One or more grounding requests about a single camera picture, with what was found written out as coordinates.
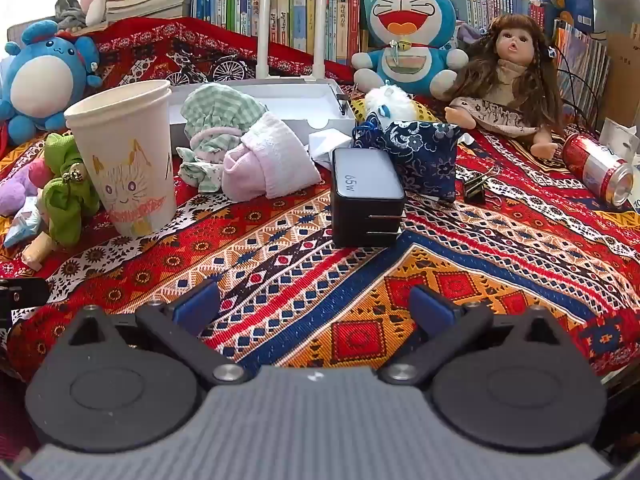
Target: black circular disc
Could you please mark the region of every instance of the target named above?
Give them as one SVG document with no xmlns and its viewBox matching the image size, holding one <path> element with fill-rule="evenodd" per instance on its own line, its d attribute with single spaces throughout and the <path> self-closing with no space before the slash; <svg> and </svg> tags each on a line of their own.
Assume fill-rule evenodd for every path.
<svg viewBox="0 0 640 480">
<path fill-rule="evenodd" d="M 165 355 L 95 344 L 66 357 L 45 362 L 27 390 L 27 410 L 44 442 L 121 452 L 172 433 L 196 407 L 193 373 Z"/>
<path fill-rule="evenodd" d="M 485 446 L 564 449 L 595 436 L 606 394 L 585 361 L 560 345 L 526 342 L 466 354 L 431 391 L 440 415 Z"/>
</svg>

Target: white paper cup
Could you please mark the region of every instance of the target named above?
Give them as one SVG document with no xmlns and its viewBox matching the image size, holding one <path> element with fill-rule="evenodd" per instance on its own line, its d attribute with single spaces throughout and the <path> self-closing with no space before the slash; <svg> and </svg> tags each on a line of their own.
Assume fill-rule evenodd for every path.
<svg viewBox="0 0 640 480">
<path fill-rule="evenodd" d="M 166 80 L 105 90 L 65 112 L 110 220 L 122 235 L 145 236 L 175 214 Z"/>
</svg>

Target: white fluffy toy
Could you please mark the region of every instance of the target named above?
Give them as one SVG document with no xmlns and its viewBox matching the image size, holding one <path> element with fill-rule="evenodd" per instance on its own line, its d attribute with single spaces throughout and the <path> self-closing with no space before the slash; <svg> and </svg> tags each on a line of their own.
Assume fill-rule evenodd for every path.
<svg viewBox="0 0 640 480">
<path fill-rule="evenodd" d="M 364 97 L 365 117 L 375 113 L 386 129 L 392 121 L 417 121 L 418 111 L 407 93 L 396 85 L 384 85 L 370 90 Z"/>
</svg>

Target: blue plush toy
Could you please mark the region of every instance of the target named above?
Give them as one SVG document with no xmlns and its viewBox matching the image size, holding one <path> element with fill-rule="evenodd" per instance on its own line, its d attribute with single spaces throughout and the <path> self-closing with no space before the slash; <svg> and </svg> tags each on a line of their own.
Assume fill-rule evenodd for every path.
<svg viewBox="0 0 640 480">
<path fill-rule="evenodd" d="M 410 94 L 439 98 L 453 84 L 454 70 L 468 62 L 462 50 L 441 50 L 456 26 L 449 0 L 374 0 L 368 22 L 373 39 L 385 46 L 351 58 L 363 92 L 389 81 Z"/>
<path fill-rule="evenodd" d="M 13 41 L 4 47 L 15 58 L 2 84 L 0 121 L 9 120 L 9 137 L 16 145 L 31 139 L 37 128 L 64 128 L 64 111 L 82 98 L 85 85 L 102 84 L 92 75 L 98 68 L 94 42 L 83 36 L 73 44 L 56 37 L 57 31 L 51 20 L 33 23 L 22 33 L 24 49 Z"/>
</svg>

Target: doll's hair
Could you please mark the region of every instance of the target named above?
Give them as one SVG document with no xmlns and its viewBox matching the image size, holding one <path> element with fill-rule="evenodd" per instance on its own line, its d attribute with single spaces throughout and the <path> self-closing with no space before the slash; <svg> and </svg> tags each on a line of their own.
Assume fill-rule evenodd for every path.
<svg viewBox="0 0 640 480">
<path fill-rule="evenodd" d="M 498 83 L 498 54 L 495 44 L 505 28 L 522 28 L 533 39 L 534 57 L 527 70 L 514 81 L 512 108 L 519 108 L 525 122 L 532 126 L 547 124 L 562 133 L 562 98 L 549 44 L 536 22 L 523 14 L 504 14 L 495 18 L 487 34 L 468 50 L 469 63 L 459 73 L 446 94 L 456 97 L 484 98 Z"/>
</svg>

